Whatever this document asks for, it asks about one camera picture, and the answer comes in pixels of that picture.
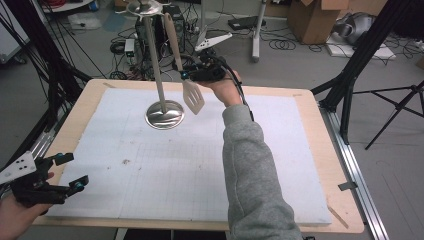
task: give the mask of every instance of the wooden table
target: wooden table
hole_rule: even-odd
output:
[[[180,83],[163,83],[165,91],[182,91]],[[104,91],[108,88],[155,90],[155,82],[136,82],[119,80],[91,80],[66,119],[64,125],[53,141],[46,156],[59,152],[73,152],[85,130],[91,116],[96,110]],[[202,92],[211,90],[202,88]],[[244,87],[246,95],[274,95],[293,97],[297,103],[308,143],[315,160],[318,175],[327,199],[327,205],[332,216],[332,224],[322,227],[300,226],[303,232],[339,232],[361,233],[364,224],[359,214],[352,193],[340,191],[339,184],[347,180],[344,176],[339,159],[324,125],[321,113],[314,96],[309,90]],[[54,178],[51,184],[57,185],[64,165],[54,166]],[[190,230],[228,230],[227,222],[195,222],[195,221],[163,221],[134,220],[107,218],[70,218],[70,217],[39,217],[35,224],[61,226],[102,226],[118,228],[150,228],[150,229],[190,229]]]

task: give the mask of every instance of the floor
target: floor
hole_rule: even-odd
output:
[[[103,26],[97,30],[75,31],[72,35],[87,52],[94,63],[105,73],[112,68],[113,54],[109,51],[110,40],[117,33],[134,25],[134,18],[116,15],[106,7],[96,16]],[[212,28],[230,30],[226,21],[230,16],[222,15]],[[282,19],[267,19],[267,30],[282,29]],[[273,32],[288,34],[288,30]],[[261,41],[260,61],[251,61],[251,34],[235,35],[215,47],[218,55],[242,76],[246,86],[284,87],[312,89],[337,76],[346,65],[347,58],[330,57],[323,47],[311,51],[297,42],[284,42],[295,46],[293,50],[275,50]],[[69,45],[73,59],[81,71],[91,76],[100,76],[87,57],[75,44]],[[392,48],[394,53],[402,47]],[[387,66],[380,60],[372,60],[359,76],[355,91],[404,87],[420,83],[423,70],[415,63],[422,54],[408,58],[399,54]],[[42,87],[30,63],[20,65],[8,63],[0,66],[0,159],[3,165],[14,153],[47,108]],[[163,74],[164,81],[170,81]],[[387,92],[384,95],[400,101],[408,90]],[[318,94],[321,100],[326,92]],[[421,112],[419,97],[415,96],[408,106]],[[394,106],[372,94],[353,96],[349,139],[362,170],[374,203],[380,213],[390,239],[418,240],[424,236],[424,124],[423,119],[402,111],[378,138],[375,144],[365,146],[377,134],[394,110]],[[34,226],[21,239],[113,239],[116,229],[82,227]],[[316,239],[372,239],[368,231],[362,234],[321,234]]]

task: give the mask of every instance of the white paper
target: white paper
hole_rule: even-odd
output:
[[[157,92],[108,89],[67,163],[60,184],[88,175],[83,192],[50,216],[226,221],[222,165],[224,106],[213,94],[198,115],[185,108],[176,128],[145,121]],[[166,99],[183,104],[182,93]],[[324,194],[292,97],[246,96],[271,148],[284,199],[302,224],[329,224]]]

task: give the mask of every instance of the gray sleeve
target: gray sleeve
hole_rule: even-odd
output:
[[[233,239],[302,239],[293,209],[281,193],[274,159],[262,128],[244,105],[223,113],[224,172]]]

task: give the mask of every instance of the spatula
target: spatula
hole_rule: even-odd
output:
[[[181,63],[180,50],[178,48],[177,34],[175,33],[174,22],[172,21],[171,15],[165,13],[165,29],[168,35],[169,43],[171,45],[172,53],[174,54],[175,64],[177,65],[178,71],[183,71],[183,64]],[[183,81],[183,99],[187,107],[194,114],[198,114],[202,107],[205,105],[202,93],[200,92],[199,86],[190,79],[181,79]]]

